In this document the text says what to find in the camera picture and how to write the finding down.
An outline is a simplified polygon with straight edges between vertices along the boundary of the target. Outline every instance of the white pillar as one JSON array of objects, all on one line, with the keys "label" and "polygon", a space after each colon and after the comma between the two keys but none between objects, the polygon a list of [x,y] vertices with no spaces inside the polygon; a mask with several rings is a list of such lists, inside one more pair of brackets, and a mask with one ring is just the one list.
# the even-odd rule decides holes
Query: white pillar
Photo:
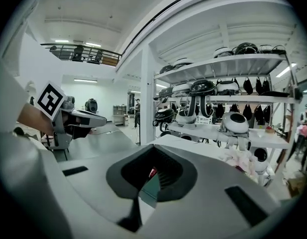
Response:
[{"label": "white pillar", "polygon": [[160,68],[154,57],[154,52],[149,45],[142,49],[141,59],[141,109],[140,109],[140,128],[141,145],[155,139],[155,127],[152,125],[155,114],[153,97],[156,91],[154,83],[154,71]]}]

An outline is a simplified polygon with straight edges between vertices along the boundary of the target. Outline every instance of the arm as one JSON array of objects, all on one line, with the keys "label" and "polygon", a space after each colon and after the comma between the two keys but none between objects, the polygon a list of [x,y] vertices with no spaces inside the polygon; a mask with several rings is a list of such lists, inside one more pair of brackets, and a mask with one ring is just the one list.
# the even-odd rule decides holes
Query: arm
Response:
[{"label": "arm", "polygon": [[38,108],[26,103],[18,116],[17,121],[26,126],[32,127],[47,135],[53,135],[51,120]]}]

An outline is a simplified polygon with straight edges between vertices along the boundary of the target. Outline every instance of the black slot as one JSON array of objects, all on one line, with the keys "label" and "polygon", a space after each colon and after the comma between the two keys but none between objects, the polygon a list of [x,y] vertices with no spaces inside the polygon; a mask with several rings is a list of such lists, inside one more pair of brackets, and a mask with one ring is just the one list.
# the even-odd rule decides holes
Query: black slot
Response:
[{"label": "black slot", "polygon": [[240,187],[230,187],[225,192],[252,227],[267,218],[267,214]]},{"label": "black slot", "polygon": [[81,172],[84,172],[84,171],[87,171],[87,170],[88,170],[87,167],[79,166],[79,167],[75,167],[75,168],[64,170],[63,174],[65,176],[69,176],[69,175],[73,175],[73,174],[76,174],[76,173],[81,173]]}]

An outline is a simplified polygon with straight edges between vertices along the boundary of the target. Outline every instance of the ceiling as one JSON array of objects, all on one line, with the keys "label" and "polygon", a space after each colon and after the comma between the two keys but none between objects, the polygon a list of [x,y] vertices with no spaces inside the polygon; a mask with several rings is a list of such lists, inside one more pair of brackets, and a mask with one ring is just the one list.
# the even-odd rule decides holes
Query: ceiling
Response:
[{"label": "ceiling", "polygon": [[41,0],[51,40],[81,40],[114,51],[141,16],[160,0]]},{"label": "ceiling", "polygon": [[[232,49],[243,42],[258,47],[283,45],[298,71],[307,71],[307,35],[301,23],[288,6],[268,2],[236,3],[202,11],[163,32],[151,47],[160,59],[173,64],[184,57],[195,62],[211,59],[216,49],[224,46]],[[287,66],[283,62],[272,72],[273,85],[288,82],[285,76],[289,73],[276,78]],[[127,73],[133,77],[141,74],[138,67]]]}]

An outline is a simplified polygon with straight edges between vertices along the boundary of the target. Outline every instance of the metal shelf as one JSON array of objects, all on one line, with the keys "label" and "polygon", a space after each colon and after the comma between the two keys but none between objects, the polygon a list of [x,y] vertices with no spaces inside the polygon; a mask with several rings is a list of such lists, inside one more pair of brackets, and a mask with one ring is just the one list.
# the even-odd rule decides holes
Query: metal shelf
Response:
[{"label": "metal shelf", "polygon": [[181,84],[207,78],[268,76],[284,60],[285,55],[277,54],[233,55],[183,66],[157,75],[154,79]]},{"label": "metal shelf", "polygon": [[[185,127],[181,127],[178,125],[177,122],[173,122],[169,125],[169,130],[210,140],[228,142],[229,137],[222,132],[219,132],[219,128],[220,125],[213,124],[197,124],[195,129],[187,129]],[[288,149],[290,147],[289,143],[277,136],[277,134],[266,133],[264,129],[250,128],[249,140],[254,147],[266,147],[276,149]],[[234,143],[238,144],[237,137],[235,137]]]},{"label": "metal shelf", "polygon": [[[191,97],[182,97],[181,103],[190,100]],[[179,97],[177,98],[168,98],[168,102],[176,102]],[[208,101],[212,103],[259,103],[261,105],[271,104],[271,103],[287,103],[287,104],[298,104],[299,100],[295,98],[281,98],[281,97],[269,97],[269,96],[252,96],[252,95],[245,95],[245,96],[209,96]]]}]

